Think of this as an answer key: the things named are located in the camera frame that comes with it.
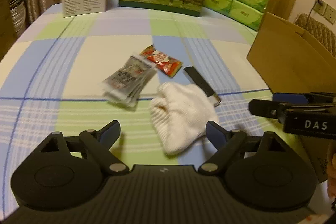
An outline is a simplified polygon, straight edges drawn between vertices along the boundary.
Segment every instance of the white cloth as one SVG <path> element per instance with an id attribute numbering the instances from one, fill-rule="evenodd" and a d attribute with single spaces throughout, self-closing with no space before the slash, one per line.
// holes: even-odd
<path id="1" fill-rule="evenodd" d="M 167 82 L 160 85 L 150 111 L 166 154 L 182 152 L 205 135 L 208 121 L 218 123 L 214 106 L 195 84 Z"/>

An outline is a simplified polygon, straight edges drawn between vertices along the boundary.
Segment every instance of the silver screw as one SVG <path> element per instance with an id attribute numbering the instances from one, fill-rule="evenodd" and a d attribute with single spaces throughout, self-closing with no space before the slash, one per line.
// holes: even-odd
<path id="1" fill-rule="evenodd" d="M 206 164 L 202 164 L 201 168 L 206 172 L 213 172 L 218 169 L 218 166 L 217 164 L 206 163 Z"/>
<path id="2" fill-rule="evenodd" d="M 124 164 L 111 164 L 110 170 L 114 172 L 120 172 L 126 169 L 126 165 Z"/>

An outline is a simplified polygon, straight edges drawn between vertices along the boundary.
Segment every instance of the red snack packet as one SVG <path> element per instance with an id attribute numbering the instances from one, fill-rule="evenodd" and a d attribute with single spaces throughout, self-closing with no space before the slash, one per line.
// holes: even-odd
<path id="1" fill-rule="evenodd" d="M 145 48 L 141 53 L 141 56 L 147 58 L 153 63 L 156 63 L 156 67 L 162 70 L 166 75 L 173 78 L 182 66 L 182 62 L 167 56 L 163 52 L 154 48 L 154 45 L 150 45 Z"/>

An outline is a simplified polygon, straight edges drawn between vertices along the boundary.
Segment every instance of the wall outlet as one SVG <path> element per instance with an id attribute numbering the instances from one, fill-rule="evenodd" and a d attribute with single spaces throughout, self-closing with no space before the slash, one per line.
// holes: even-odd
<path id="1" fill-rule="evenodd" d="M 330 5 L 327 5 L 327 9 L 324 12 L 324 18 L 328 20 L 331 24 L 335 24 L 336 21 L 336 10 Z"/>
<path id="2" fill-rule="evenodd" d="M 314 5 L 314 11 L 315 12 L 317 12 L 319 15 L 324 15 L 324 13 L 325 13 L 325 11 L 326 11 L 326 9 L 327 9 L 327 5 L 328 4 L 326 4 L 323 0 L 319 0 L 319 1 L 321 1 L 322 3 L 323 3 L 323 5 L 321 6 L 320 4 L 318 4 L 318 3 L 316 3 L 315 5 Z"/>

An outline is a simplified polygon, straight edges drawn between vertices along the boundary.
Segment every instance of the checkered tablecloth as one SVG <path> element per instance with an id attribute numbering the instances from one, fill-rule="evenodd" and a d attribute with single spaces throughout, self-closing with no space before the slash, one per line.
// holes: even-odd
<path id="1" fill-rule="evenodd" d="M 256 32 L 206 8 L 202 14 L 197 18 L 115 7 L 63 18 L 57 4 L 24 32 L 0 63 L 0 219 L 17 207 L 10 187 L 12 173 L 51 131 L 77 135 L 117 119 L 124 137 L 111 151 L 130 167 L 194 164 L 198 168 L 214 153 L 207 139 L 176 157 L 161 150 L 148 105 L 160 83 L 189 83 L 182 70 L 173 79 L 157 72 L 142 91 L 135 112 L 102 98 L 100 82 L 132 53 L 151 44 L 199 70 L 221 95 L 216 111 L 226 129 L 239 128 L 251 135 L 276 131 L 290 142 L 295 138 L 247 110 L 251 98 L 271 98 L 246 60 Z M 302 148 L 294 145 L 294 149 L 300 153 Z"/>

